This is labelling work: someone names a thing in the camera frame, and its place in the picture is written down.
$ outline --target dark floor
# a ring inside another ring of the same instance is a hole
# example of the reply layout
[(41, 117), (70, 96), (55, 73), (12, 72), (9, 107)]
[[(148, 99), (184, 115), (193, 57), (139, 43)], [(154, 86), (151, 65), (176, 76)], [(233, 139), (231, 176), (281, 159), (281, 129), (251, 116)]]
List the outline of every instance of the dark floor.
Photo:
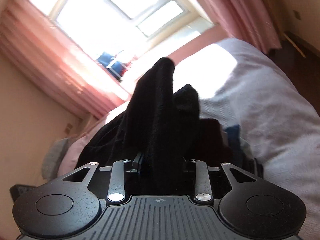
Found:
[(300, 44), (306, 58), (288, 42), (269, 58), (288, 76), (300, 95), (308, 100), (320, 115), (320, 58)]

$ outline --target silver screw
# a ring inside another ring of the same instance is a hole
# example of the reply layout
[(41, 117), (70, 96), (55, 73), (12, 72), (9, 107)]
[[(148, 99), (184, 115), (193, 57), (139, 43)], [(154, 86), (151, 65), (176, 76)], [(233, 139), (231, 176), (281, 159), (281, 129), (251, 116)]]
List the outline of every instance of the silver screw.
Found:
[(212, 199), (212, 196), (207, 193), (200, 193), (196, 195), (196, 199), (199, 201), (209, 201)]
[(108, 196), (108, 199), (110, 201), (114, 201), (114, 202), (118, 202), (118, 201), (121, 201), (124, 199), (124, 195), (120, 194), (120, 193), (113, 193), (113, 194), (110, 194)]

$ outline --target pink curtain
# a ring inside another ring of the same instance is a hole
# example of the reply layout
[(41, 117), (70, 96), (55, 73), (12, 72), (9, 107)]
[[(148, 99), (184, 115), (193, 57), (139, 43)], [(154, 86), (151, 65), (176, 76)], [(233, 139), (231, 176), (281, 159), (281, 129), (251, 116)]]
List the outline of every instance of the pink curtain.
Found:
[(9, 0), (1, 15), (0, 50), (70, 112), (98, 119), (130, 99), (100, 64), (27, 0)]
[(279, 37), (262, 0), (197, 0), (213, 22), (230, 37), (255, 46), (264, 53), (281, 48)]

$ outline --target white bedding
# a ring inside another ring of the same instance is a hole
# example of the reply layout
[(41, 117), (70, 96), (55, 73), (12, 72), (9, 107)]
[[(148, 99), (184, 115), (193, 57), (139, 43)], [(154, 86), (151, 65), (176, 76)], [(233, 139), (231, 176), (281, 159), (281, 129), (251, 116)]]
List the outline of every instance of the white bedding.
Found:
[(264, 179), (304, 201), (299, 235), (320, 239), (320, 118), (287, 76), (250, 44), (226, 39), (177, 65), (174, 90), (186, 83), (199, 93), (201, 118), (240, 125)]

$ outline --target crosshair symbol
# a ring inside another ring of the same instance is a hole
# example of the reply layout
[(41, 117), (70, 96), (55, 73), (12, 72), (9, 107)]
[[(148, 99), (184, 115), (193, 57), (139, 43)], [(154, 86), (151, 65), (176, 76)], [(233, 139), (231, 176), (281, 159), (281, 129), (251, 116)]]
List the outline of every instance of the crosshair symbol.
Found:
[(162, 203), (162, 202), (164, 201), (164, 199), (163, 199), (163, 198), (157, 198), (156, 201), (157, 201), (158, 203)]

